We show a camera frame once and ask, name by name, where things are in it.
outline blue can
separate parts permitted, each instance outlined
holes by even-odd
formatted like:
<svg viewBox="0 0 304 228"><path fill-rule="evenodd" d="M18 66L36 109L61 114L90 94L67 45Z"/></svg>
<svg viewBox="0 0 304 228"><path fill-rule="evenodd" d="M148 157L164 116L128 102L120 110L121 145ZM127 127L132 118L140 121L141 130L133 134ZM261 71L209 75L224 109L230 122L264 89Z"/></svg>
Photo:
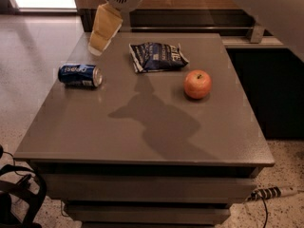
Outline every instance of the blue can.
<svg viewBox="0 0 304 228"><path fill-rule="evenodd" d="M98 87L103 76L95 65L65 64L59 67L58 79L66 86Z"/></svg>

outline red apple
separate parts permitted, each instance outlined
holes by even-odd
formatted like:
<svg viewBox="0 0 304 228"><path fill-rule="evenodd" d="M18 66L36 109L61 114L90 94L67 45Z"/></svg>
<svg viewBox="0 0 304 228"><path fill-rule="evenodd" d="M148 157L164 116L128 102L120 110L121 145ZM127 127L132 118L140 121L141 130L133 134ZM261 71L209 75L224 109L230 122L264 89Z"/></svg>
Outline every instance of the red apple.
<svg viewBox="0 0 304 228"><path fill-rule="evenodd" d="M212 81L203 70L190 71L183 81L184 92L193 99L205 97L211 90Z"/></svg>

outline floor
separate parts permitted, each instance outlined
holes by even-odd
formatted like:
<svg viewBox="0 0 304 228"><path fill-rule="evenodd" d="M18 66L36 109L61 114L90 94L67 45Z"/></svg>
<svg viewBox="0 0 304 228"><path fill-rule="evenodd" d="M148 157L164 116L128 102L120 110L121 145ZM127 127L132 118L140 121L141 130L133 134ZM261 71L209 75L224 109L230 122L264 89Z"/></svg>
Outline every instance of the floor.
<svg viewBox="0 0 304 228"><path fill-rule="evenodd" d="M58 67L68 59L83 32L79 17L0 15L0 144L5 151L13 154L17 149L56 80ZM256 178L258 187L293 186L303 190L304 141L268 140L268 144L276 164L265 168ZM0 165L9 162L10 156L4 155ZM267 227L303 227L303 192L269 199L266 204ZM216 227L263 227L265 210L262 201L235 204L231 207L231 214ZM48 197L36 221L46 228L82 225L62 216L60 201Z"/></svg>

